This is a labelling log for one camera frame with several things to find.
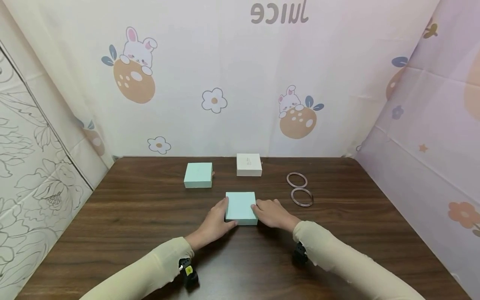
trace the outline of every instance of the star illustration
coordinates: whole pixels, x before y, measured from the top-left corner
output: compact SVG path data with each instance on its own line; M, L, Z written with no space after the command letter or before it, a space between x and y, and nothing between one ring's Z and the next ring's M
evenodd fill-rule
M427 148L427 146L425 146L425 144L421 144L421 145L419 146L419 151L420 151L420 152L426 153L427 150L428 150L428 148Z

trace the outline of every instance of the cartoon bunny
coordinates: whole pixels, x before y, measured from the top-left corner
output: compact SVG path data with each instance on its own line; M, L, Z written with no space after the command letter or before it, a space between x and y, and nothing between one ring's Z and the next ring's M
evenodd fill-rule
M280 103L279 118L284 118L287 115L287 111L293 107L296 111L300 111L304 107L300 102L300 99L297 97L297 95L295 95L294 85L291 85L287 88L287 93L285 95L280 95L278 102Z
M120 55L121 61L129 64L135 61L142 65L142 71L146 75L152 75L152 51L157 47L156 41L151 37L147 37L143 42L138 41L137 32L133 27L127 28L127 42Z

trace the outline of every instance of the wood grain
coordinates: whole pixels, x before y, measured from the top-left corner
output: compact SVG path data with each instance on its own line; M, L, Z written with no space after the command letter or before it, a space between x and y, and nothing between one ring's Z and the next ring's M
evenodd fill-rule
M202 161L213 162L213 187L185 189L187 162ZM260 199L277 198L299 218L320 223L426 299L468 299L355 160L262 161L263 176L254 178L236 177L235 158L121 158L17 299L79 299L160 243L194 231L225 192L248 191ZM290 172L308 178L313 206L291 201L285 179ZM296 196L307 199L301 192ZM236 228L196 253L199 288L189 293L177 278L147 299L361 299L343 280L318 267L292 265L294 246L289 234L261 224Z

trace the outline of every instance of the curtain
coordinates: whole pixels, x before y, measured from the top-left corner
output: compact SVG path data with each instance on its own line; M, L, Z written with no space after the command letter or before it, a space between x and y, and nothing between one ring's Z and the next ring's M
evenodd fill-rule
M440 2L357 160L480 299L480 3Z
M111 165L353 155L438 1L4 2Z
M0 1L0 298L12 300L107 167Z

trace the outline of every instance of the beige sleeve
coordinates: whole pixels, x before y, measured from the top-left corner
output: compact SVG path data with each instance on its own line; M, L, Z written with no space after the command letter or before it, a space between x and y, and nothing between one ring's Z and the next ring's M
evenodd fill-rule
M425 300L416 290L371 258L342 243L317 223L301 221L293 230L314 265L331 271L375 300Z
M193 250L184 238L169 240L107 278L81 300L140 300L172 282L180 273L179 260L192 257Z

